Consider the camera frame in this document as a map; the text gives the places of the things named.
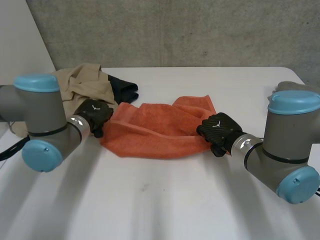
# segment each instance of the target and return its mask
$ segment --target concrete wall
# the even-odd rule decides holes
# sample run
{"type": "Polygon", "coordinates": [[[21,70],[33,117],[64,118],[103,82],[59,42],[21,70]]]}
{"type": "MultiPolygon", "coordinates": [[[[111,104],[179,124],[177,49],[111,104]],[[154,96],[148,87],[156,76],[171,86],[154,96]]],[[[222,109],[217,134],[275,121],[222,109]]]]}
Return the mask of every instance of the concrete wall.
{"type": "Polygon", "coordinates": [[[319,0],[27,3],[58,69],[282,66],[320,86],[319,0]]]}

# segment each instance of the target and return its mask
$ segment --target gray robot arm segment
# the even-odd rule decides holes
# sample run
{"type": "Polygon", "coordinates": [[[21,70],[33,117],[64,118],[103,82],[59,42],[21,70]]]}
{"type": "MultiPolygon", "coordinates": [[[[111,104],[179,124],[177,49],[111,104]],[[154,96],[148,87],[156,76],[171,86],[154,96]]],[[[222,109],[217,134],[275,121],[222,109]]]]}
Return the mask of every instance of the gray robot arm segment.
{"type": "Polygon", "coordinates": [[[319,173],[308,165],[312,144],[320,142],[319,116],[317,93],[280,91],[271,96],[263,142],[243,132],[224,113],[204,120],[197,130],[212,143],[216,157],[228,151],[279,197],[298,204],[311,198],[320,185],[319,173]]]}
{"type": "Polygon", "coordinates": [[[25,121],[30,141],[22,158],[39,172],[59,166],[91,131],[80,115],[66,119],[57,79],[50,74],[21,76],[14,85],[1,86],[0,121],[25,121]]]}

